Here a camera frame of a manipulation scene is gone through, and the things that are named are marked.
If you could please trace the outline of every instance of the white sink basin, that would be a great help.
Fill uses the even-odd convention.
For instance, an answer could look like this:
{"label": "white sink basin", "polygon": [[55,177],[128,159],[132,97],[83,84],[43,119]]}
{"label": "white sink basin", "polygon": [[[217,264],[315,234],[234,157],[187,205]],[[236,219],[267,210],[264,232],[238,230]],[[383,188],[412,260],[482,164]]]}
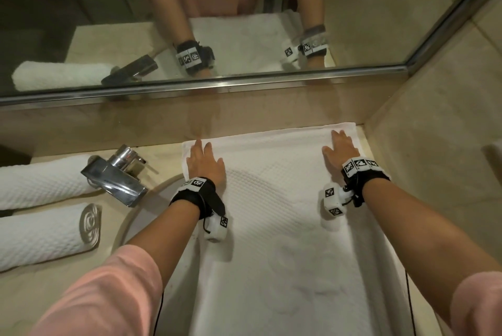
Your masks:
{"label": "white sink basin", "polygon": [[[151,190],[141,201],[140,209],[129,223],[121,244],[125,244],[162,213],[168,207],[176,189],[184,182],[185,180],[181,178],[175,182],[166,182]],[[197,226],[164,290],[164,303],[156,335],[188,335],[199,277],[198,234]]]}

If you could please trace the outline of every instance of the black cable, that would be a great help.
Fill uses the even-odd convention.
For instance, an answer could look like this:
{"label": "black cable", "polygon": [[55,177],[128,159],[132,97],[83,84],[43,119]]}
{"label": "black cable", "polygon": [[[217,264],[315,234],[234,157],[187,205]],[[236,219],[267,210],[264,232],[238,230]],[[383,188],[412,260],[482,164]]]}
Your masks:
{"label": "black cable", "polygon": [[162,296],[160,297],[159,313],[157,314],[157,320],[155,320],[154,336],[155,336],[155,332],[157,331],[157,324],[159,324],[160,310],[162,309],[163,303],[164,303],[164,292],[162,292]]}
{"label": "black cable", "polygon": [[408,271],[405,270],[405,274],[406,274],[406,289],[408,289],[408,303],[410,304],[411,324],[413,326],[413,334],[417,336],[417,328],[415,327],[415,317],[413,316],[413,307],[411,305],[410,282],[408,280]]}

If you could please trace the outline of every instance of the chrome faucet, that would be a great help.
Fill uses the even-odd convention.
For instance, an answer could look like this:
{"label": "chrome faucet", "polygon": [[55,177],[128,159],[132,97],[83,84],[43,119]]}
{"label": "chrome faucet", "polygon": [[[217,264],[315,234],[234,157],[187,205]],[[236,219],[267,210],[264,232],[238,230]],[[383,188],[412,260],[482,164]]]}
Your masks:
{"label": "chrome faucet", "polygon": [[122,145],[108,161],[101,156],[91,156],[81,173],[92,187],[103,188],[123,204],[135,207],[148,192],[138,179],[145,164],[147,161],[136,151]]}

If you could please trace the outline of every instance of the countertop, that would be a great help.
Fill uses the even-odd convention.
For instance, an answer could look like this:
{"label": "countertop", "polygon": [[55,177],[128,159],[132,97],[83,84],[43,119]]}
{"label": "countertop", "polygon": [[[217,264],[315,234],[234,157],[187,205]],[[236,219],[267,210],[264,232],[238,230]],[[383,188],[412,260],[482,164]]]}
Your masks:
{"label": "countertop", "polygon": [[[362,127],[358,127],[360,141],[366,155],[372,155]],[[182,177],[181,143],[137,147],[135,150],[148,161],[150,167],[141,172],[141,182],[154,188],[168,180]],[[114,150],[92,152],[107,159]],[[58,155],[34,158],[45,162],[66,157]],[[66,288],[87,271],[99,266],[115,250],[126,231],[135,209],[130,209],[111,195],[93,193],[61,202],[25,209],[29,213],[49,208],[93,202],[102,206],[101,239],[97,249],[76,256],[32,266],[22,266],[0,274],[0,334],[24,335],[38,318],[54,303]],[[440,336],[434,312],[410,280],[417,335]]]}

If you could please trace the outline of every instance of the beige tile wall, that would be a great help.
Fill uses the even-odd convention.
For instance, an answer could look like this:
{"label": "beige tile wall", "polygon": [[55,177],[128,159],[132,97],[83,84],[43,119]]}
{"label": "beige tile wall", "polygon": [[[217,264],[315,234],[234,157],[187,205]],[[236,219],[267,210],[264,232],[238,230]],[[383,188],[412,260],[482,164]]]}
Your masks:
{"label": "beige tile wall", "polygon": [[57,155],[329,123],[364,123],[405,76],[325,86],[0,111],[0,145]]}
{"label": "beige tile wall", "polygon": [[326,0],[337,66],[402,62],[453,0]]}
{"label": "beige tile wall", "polygon": [[502,22],[501,9],[502,0],[491,0],[365,130],[399,185],[502,262],[502,187],[481,152],[502,138],[500,25],[493,26]]}

